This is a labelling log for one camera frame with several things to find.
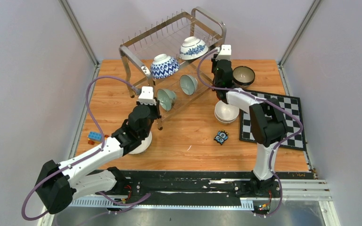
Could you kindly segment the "dark blue floral bowl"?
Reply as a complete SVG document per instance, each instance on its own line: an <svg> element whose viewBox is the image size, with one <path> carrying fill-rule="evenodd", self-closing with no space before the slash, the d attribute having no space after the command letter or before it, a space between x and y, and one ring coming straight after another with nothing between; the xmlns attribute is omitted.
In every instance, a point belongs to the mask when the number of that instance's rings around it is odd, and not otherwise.
<svg viewBox="0 0 362 226"><path fill-rule="evenodd" d="M233 81L239 86L249 86L255 81L255 72L247 66L233 69Z"/></svg>

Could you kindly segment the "small celadon cup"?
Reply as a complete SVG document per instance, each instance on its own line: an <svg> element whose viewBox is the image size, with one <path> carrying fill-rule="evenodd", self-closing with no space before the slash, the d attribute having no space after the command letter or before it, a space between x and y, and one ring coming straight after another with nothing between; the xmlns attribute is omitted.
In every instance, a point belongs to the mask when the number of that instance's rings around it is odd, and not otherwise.
<svg viewBox="0 0 362 226"><path fill-rule="evenodd" d="M188 74L182 75L180 77L180 88L186 95L192 96L198 88L197 79Z"/></svg>
<svg viewBox="0 0 362 226"><path fill-rule="evenodd" d="M165 111L170 111L175 105L177 96L176 93L172 90L159 89L157 91L157 99Z"/></svg>

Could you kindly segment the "cream bowl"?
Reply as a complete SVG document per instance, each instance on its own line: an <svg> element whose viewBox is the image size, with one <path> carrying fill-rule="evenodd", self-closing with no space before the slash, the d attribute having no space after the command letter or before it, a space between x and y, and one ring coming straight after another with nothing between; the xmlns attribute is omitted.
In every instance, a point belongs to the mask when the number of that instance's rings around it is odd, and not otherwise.
<svg viewBox="0 0 362 226"><path fill-rule="evenodd" d="M224 125L227 125L227 124L231 124L235 121L236 119L233 119L233 120L229 120L229 121L223 121L221 119L217 119L217 121L221 124L224 124Z"/></svg>
<svg viewBox="0 0 362 226"><path fill-rule="evenodd" d="M217 119L223 121L237 119L239 116L239 108L226 104L223 101L218 101L214 108L214 115Z"/></svg>

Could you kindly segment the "steel two-tier dish rack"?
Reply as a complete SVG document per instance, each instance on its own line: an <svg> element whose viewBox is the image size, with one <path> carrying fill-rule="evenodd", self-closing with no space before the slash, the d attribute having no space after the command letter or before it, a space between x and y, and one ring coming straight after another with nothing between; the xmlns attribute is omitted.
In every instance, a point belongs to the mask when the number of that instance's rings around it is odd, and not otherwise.
<svg viewBox="0 0 362 226"><path fill-rule="evenodd" d="M133 81L135 87L152 86L154 92L159 89L169 89L175 92L177 98L171 110L160 108L161 119L156 124L159 130L163 122L197 100L207 92L207 86L201 82L191 96L183 93L180 85L182 75L192 75L211 83L213 76L200 69L197 73L199 60L182 60L179 55L180 46L184 39L195 36L203 40L210 50L225 43L227 28L225 23L214 14L202 7L195 7L191 12L182 10L161 22L152 24L151 27L135 33L133 38L124 41L119 47L119 53L126 72L126 80ZM174 75L165 79L154 79L149 75L153 58L159 54L167 54L177 59L180 69Z"/></svg>

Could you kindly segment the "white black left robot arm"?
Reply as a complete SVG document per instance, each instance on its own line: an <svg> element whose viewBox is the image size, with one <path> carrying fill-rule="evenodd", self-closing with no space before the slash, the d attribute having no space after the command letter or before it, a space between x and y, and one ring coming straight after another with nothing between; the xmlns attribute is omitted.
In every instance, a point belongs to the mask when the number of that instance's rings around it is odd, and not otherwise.
<svg viewBox="0 0 362 226"><path fill-rule="evenodd" d="M156 98L146 103L138 101L128 119L104 144L60 163L53 160L44 163L35 185L48 213L59 213L73 200L89 194L103 191L121 194L126 183L117 168L96 174L93 171L114 159L145 151L152 141L152 124L160 118Z"/></svg>

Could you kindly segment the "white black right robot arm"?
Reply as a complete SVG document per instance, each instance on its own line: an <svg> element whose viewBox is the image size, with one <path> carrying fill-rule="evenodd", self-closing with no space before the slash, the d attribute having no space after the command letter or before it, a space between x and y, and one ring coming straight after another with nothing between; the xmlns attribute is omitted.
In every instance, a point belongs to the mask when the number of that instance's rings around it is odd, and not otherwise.
<svg viewBox="0 0 362 226"><path fill-rule="evenodd" d="M247 192L263 196L273 186L274 165L279 142L286 137L287 124L279 102L275 98L259 99L234 84L233 69L229 60L212 61L214 80L212 90L218 99L250 115L250 131L257 143L254 177Z"/></svg>

